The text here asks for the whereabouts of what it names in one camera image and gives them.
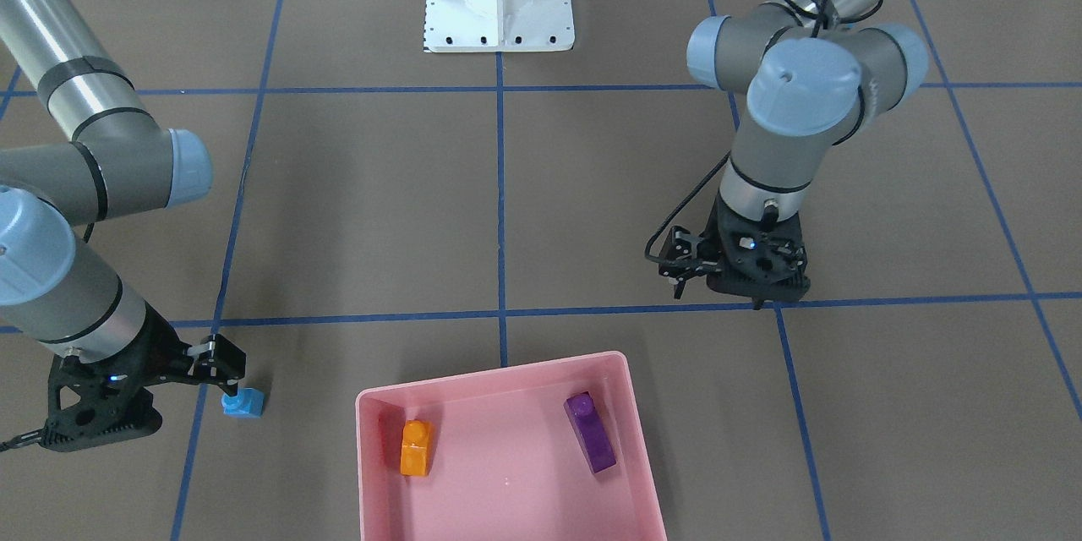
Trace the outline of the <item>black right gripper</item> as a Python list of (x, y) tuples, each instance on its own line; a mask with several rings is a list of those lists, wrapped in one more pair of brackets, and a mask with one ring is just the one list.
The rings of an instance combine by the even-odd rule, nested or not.
[(163, 418), (150, 387), (190, 384), (190, 345), (172, 325), (148, 309), (132, 343), (98, 362), (55, 356), (49, 374), (44, 448), (85, 450), (140, 440), (157, 433)]

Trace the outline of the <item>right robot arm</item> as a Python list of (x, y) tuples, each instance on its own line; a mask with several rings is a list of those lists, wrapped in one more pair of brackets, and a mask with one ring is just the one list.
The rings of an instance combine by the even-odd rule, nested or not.
[(101, 222), (204, 198), (213, 170), (164, 129), (70, 0), (1, 0), (3, 44), (64, 143), (3, 151), (3, 320), (52, 353), (49, 411), (4, 450), (71, 452), (155, 433), (150, 388), (216, 382), (193, 346), (88, 245)]

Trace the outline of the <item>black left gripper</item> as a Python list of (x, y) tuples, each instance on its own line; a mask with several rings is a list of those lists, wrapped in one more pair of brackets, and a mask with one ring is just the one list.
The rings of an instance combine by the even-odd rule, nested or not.
[(765, 230), (718, 195), (703, 236), (720, 249), (720, 270), (705, 276), (715, 293), (749, 298), (752, 309), (762, 311), (768, 301), (799, 302), (812, 287), (799, 214)]

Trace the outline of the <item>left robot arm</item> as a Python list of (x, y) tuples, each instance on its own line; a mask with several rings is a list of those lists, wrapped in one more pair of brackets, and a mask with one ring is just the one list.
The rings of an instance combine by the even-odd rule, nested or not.
[(931, 55), (908, 26), (859, 28), (884, 0), (766, 0), (743, 17), (700, 22), (692, 79), (745, 96), (705, 227), (670, 220), (654, 258), (674, 296), (704, 278), (716, 293), (794, 303), (812, 286), (800, 208), (828, 148), (845, 143), (924, 82)]

